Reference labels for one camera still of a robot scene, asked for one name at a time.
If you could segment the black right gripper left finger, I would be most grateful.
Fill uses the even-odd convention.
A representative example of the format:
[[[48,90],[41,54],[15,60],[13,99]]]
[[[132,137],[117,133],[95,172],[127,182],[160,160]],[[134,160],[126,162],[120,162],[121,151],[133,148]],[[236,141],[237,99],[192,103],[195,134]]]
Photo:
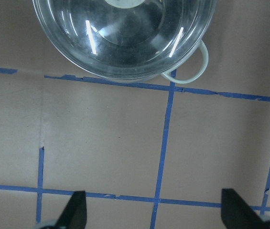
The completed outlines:
[[[56,229],[84,229],[87,223],[86,192],[75,191],[58,218]]]

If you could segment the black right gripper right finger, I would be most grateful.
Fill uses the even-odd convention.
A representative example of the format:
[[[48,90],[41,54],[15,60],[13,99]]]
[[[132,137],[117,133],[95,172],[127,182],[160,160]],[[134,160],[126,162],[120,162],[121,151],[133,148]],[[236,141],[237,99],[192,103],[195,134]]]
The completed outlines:
[[[221,190],[221,219],[227,229],[270,229],[232,188]]]

